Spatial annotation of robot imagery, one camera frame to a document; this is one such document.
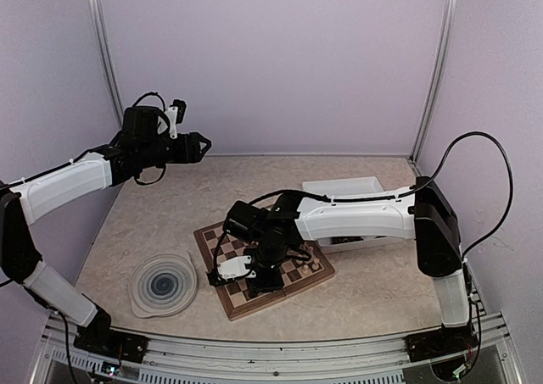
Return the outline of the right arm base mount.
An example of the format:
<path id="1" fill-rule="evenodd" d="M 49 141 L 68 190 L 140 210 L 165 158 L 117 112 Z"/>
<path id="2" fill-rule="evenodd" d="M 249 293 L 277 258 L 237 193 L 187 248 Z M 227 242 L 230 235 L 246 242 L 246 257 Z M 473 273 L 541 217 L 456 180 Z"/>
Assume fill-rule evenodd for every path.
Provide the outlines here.
<path id="1" fill-rule="evenodd" d="M 441 381 L 460 381 L 478 359 L 481 342 L 473 324 L 414 333 L 405 337 L 412 363 L 429 361 L 433 374 Z"/>

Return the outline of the wooden chess board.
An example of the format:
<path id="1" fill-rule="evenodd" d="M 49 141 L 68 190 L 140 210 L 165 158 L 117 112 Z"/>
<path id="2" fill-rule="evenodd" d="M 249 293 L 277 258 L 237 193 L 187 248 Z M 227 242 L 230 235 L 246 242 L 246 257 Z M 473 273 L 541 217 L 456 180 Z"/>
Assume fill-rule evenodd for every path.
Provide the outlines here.
<path id="1" fill-rule="evenodd" d="M 215 223 L 196 230 L 193 235 L 199 247 L 206 269 L 211 271 L 215 264 L 253 254 L 256 245 L 243 242 L 236 237 L 223 237 L 222 223 Z M 230 280 L 226 285 L 216 287 L 216 292 L 230 321 L 240 320 L 271 306 L 301 294 L 335 274 L 315 242 L 305 242 L 277 267 L 263 270 L 257 266 L 253 274 Z"/>

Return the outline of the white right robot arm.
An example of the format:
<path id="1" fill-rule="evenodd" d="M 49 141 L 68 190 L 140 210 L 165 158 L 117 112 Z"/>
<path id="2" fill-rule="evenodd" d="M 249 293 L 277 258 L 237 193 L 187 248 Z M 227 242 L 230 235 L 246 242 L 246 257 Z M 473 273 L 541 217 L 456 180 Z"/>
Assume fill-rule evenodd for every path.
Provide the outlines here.
<path id="1" fill-rule="evenodd" d="M 355 194 L 350 180 L 327 182 L 328 192 L 282 189 L 263 195 L 275 198 L 270 209 L 255 201 L 237 201 L 223 223 L 230 235 L 255 248 L 215 260 L 208 279 L 221 285 L 245 279 L 259 294 L 283 287 L 279 271 L 288 251 L 304 242 L 335 237 L 395 237 L 416 243 L 417 267 L 434 284 L 442 328 L 434 346 L 452 353 L 467 339 L 470 322 L 467 283 L 457 216 L 432 178 L 419 176 L 412 186 L 394 191 Z"/>

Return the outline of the white plastic tray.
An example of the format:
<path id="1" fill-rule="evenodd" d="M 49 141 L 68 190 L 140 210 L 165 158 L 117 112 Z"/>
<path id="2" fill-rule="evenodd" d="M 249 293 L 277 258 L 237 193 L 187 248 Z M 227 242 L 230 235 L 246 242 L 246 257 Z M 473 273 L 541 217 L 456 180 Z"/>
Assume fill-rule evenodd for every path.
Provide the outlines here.
<path id="1" fill-rule="evenodd" d="M 383 192 L 383 188 L 375 176 L 337 179 L 328 181 L 304 181 L 302 189 L 305 192 L 319 195 L 360 195 Z M 317 241 L 321 251 L 325 254 L 341 253 L 346 251 L 371 248 L 384 245 L 386 237 L 327 237 Z"/>

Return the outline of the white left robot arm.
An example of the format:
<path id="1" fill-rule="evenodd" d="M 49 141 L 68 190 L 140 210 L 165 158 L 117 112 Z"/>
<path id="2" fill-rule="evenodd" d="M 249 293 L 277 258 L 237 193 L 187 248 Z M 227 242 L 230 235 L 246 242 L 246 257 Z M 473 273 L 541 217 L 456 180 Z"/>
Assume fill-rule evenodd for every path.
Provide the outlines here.
<path id="1" fill-rule="evenodd" d="M 84 337 L 102 354 L 113 353 L 119 337 L 102 321 L 108 316 L 79 293 L 36 249 L 30 227 L 56 209 L 89 193 L 137 181 L 145 169 L 169 164 L 196 164 L 212 142 L 198 132 L 181 134 L 177 127 L 184 105 L 132 106 L 121 130 L 65 164 L 1 187 L 1 269 L 39 302 L 86 328 Z"/>

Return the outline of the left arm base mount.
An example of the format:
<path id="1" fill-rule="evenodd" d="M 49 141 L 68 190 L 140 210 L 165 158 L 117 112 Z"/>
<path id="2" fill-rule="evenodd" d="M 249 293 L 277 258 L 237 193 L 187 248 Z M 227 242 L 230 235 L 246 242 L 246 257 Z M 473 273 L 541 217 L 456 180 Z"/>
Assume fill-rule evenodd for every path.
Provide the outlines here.
<path id="1" fill-rule="evenodd" d="M 104 357 L 141 364 L 148 338 L 111 328 L 111 316 L 101 307 L 87 326 L 77 326 L 74 347 Z"/>

